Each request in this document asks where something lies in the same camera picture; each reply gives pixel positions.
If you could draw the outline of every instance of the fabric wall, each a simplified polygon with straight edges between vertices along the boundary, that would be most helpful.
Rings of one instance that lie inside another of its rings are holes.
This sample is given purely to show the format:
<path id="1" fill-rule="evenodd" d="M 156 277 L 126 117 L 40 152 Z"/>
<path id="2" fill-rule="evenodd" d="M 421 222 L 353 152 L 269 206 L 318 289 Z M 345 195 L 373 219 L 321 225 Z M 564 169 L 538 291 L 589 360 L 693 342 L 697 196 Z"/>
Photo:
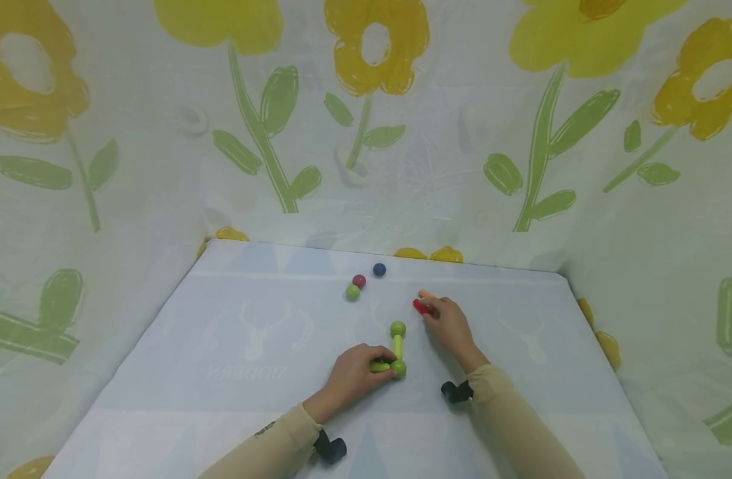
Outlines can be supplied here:
<path id="1" fill-rule="evenodd" d="M 0 1 L 0 478 L 206 236 L 562 272 L 732 477 L 732 0 Z"/>

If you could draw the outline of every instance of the blue ball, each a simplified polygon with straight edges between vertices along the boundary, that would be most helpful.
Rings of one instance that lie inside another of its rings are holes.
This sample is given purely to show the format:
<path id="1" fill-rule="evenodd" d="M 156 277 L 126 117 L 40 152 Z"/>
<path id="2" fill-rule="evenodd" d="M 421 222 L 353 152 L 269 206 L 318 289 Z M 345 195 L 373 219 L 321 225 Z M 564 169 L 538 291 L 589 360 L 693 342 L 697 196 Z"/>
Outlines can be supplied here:
<path id="1" fill-rule="evenodd" d="M 385 276 L 385 273 L 387 273 L 387 268 L 385 267 L 385 264 L 376 263 L 374 265 L 375 276 Z"/>

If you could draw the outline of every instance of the toy dumbbell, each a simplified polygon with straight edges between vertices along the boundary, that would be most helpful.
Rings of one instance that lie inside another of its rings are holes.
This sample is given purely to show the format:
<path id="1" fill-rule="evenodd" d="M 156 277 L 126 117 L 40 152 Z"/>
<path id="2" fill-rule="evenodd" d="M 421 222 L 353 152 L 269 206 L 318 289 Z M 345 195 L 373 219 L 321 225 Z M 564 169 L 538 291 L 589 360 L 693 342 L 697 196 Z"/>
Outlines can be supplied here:
<path id="1" fill-rule="evenodd" d="M 397 359 L 392 363 L 372 361 L 369 363 L 369 369 L 372 373 L 381 373 L 387 371 L 387 369 L 393 369 L 395 378 L 401 379 L 406 375 L 406 363 L 403 362 L 403 337 L 406 336 L 406 325 L 400 321 L 394 321 L 390 324 L 390 336 L 393 338 L 393 353 L 395 353 Z"/>

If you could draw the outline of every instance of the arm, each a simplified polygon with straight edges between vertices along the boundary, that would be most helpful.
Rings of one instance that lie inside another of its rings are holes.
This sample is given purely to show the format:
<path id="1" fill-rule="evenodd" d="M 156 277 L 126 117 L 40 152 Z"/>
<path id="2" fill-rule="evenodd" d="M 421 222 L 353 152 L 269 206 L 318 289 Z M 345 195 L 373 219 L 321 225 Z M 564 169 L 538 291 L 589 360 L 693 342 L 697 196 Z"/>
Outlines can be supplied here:
<path id="1" fill-rule="evenodd" d="M 582 470 L 538 414 L 514 389 L 501 369 L 488 362 L 472 340 L 462 309 L 451 299 L 423 299 L 435 316 L 425 324 L 467 374 L 475 394 L 472 409 L 483 427 L 496 435 L 512 469 L 521 479 L 579 479 Z"/>
<path id="2" fill-rule="evenodd" d="M 199 479 L 280 479 L 301 468 L 313 452 L 320 430 L 338 410 L 395 377 L 395 371 L 372 373 L 375 359 L 396 357 L 385 347 L 359 344 L 337 358 L 319 392 L 259 430 L 211 465 Z"/>

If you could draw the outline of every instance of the yellow flower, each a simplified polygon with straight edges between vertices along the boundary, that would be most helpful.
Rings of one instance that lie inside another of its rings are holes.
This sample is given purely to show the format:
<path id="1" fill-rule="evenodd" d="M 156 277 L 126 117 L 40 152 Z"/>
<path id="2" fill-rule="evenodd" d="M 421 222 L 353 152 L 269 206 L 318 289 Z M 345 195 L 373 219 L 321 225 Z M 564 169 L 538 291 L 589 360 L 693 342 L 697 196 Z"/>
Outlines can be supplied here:
<path id="1" fill-rule="evenodd" d="M 154 0 L 166 33 L 194 47 L 214 47 L 227 37 L 241 55 L 278 47 L 283 17 L 277 0 Z"/>
<path id="2" fill-rule="evenodd" d="M 413 247 L 402 247 L 393 254 L 398 257 L 411 257 L 417 260 L 426 260 L 427 256 L 425 253 L 419 251 Z M 449 263 L 464 263 L 464 257 L 461 251 L 457 251 L 451 246 L 442 247 L 440 250 L 433 252 L 430 255 L 430 259 L 433 261 L 447 261 Z"/>
<path id="3" fill-rule="evenodd" d="M 592 308 L 587 302 L 587 299 L 580 297 L 577 299 L 577 303 L 579 303 L 579 309 L 582 310 L 584 317 L 590 324 L 592 331 L 594 331 L 595 315 L 592 312 Z M 610 367 L 614 368 L 614 371 L 618 371 L 619 368 L 622 367 L 622 352 L 619 350 L 619 342 L 616 338 L 605 331 L 594 331 L 594 333 L 595 339 L 598 340 L 598 343 L 601 345 L 601 349 L 603 349 L 603 353 L 606 355 L 606 358 L 610 363 Z"/>
<path id="4" fill-rule="evenodd" d="M 403 95 L 415 74 L 411 65 L 430 42 L 425 5 L 420 0 L 326 0 L 326 25 L 339 37 L 334 65 L 340 84 L 349 94 L 361 96 L 381 87 L 387 94 Z M 361 56 L 366 27 L 381 24 L 390 35 L 390 47 L 379 65 Z"/>
<path id="5" fill-rule="evenodd" d="M 54 456 L 44 456 L 30 460 L 7 475 L 7 479 L 39 479 L 47 472 L 49 464 L 52 464 Z"/>
<path id="6" fill-rule="evenodd" d="M 693 87 L 709 67 L 724 60 L 732 60 L 732 19 L 709 19 L 685 40 L 678 69 L 653 101 L 653 121 L 690 124 L 691 136 L 702 141 L 723 130 L 732 115 L 732 84 L 706 101 L 694 96 Z"/>
<path id="7" fill-rule="evenodd" d="M 215 238 L 218 239 L 232 239 L 236 241 L 249 241 L 249 236 L 246 235 L 244 232 L 240 232 L 234 228 L 231 228 L 230 226 L 224 226 L 218 229 L 218 232 L 214 234 Z M 201 246 L 198 247 L 198 253 L 196 253 L 196 259 L 201 257 L 201 254 L 204 254 L 204 251 L 206 251 L 206 243 L 209 242 L 211 238 L 208 236 L 204 237 L 204 241 L 201 242 Z"/>
<path id="8" fill-rule="evenodd" d="M 28 90 L 0 59 L 0 129 L 28 142 L 52 143 L 68 129 L 68 117 L 89 107 L 84 80 L 71 67 L 77 54 L 73 36 L 47 0 L 0 1 L 0 41 L 7 34 L 28 35 L 49 56 L 53 90 Z"/>
<path id="9" fill-rule="evenodd" d="M 638 50 L 645 27 L 687 0 L 523 0 L 533 9 L 518 22 L 510 56 L 543 71 L 563 60 L 569 77 L 601 77 Z"/>

